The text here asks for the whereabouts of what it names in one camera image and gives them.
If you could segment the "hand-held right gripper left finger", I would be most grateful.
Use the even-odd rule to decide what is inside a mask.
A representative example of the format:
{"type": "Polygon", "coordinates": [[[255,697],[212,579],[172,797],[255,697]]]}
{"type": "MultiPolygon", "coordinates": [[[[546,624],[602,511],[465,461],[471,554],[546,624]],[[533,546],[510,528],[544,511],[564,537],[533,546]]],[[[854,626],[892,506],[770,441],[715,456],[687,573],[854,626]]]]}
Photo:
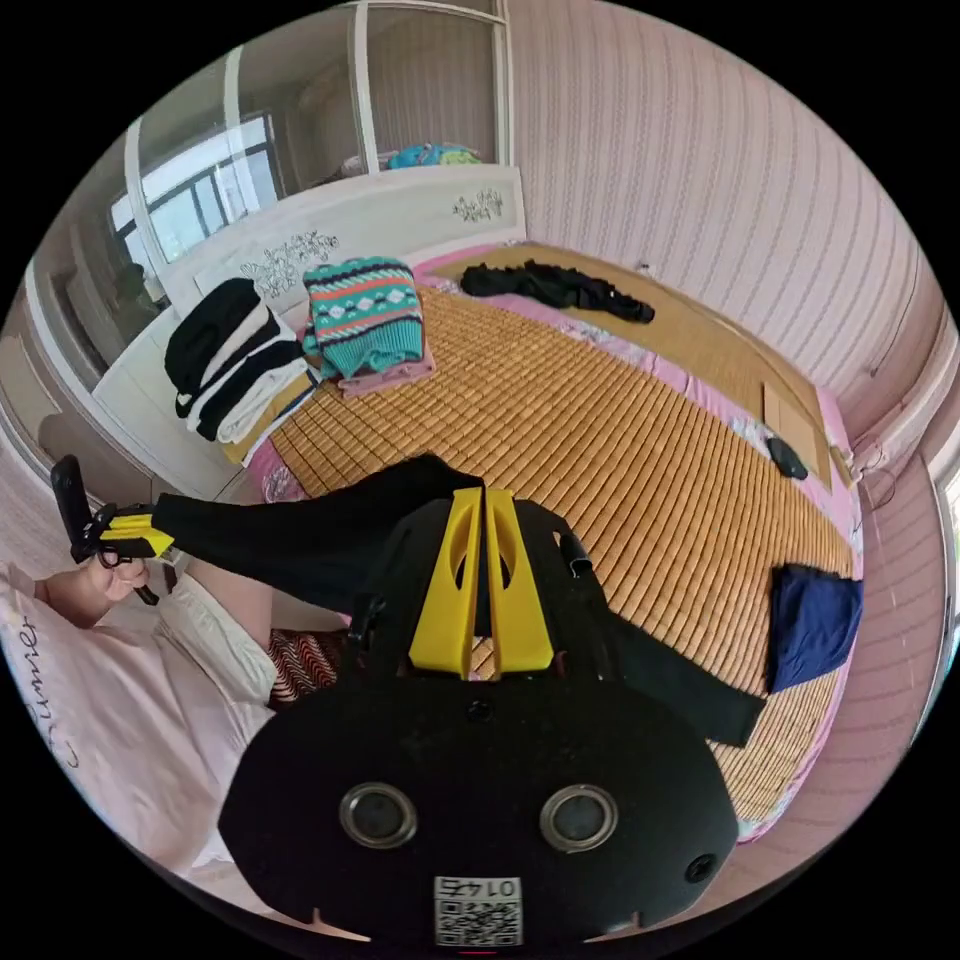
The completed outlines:
{"type": "Polygon", "coordinates": [[[483,492],[454,493],[409,648],[418,670],[470,674],[480,570],[483,492]]]}

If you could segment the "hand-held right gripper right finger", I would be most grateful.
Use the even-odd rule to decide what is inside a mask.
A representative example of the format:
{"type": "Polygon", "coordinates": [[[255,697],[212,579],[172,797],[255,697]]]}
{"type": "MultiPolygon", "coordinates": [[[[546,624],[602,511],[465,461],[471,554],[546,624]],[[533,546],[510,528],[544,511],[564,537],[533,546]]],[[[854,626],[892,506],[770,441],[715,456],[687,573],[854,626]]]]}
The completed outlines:
{"type": "Polygon", "coordinates": [[[508,490],[486,490],[486,551],[495,675],[543,672],[553,661],[553,645],[508,490]]]}

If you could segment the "person's left hand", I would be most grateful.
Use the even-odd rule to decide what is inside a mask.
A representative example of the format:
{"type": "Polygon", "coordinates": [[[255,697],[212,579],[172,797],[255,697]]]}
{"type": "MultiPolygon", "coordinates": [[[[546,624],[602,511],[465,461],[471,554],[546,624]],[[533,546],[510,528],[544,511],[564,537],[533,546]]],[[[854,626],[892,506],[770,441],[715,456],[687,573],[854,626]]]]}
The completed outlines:
{"type": "Polygon", "coordinates": [[[149,569],[142,559],[120,562],[115,566],[93,559],[80,569],[78,577],[83,608],[96,620],[129,595],[147,587],[149,569]]]}

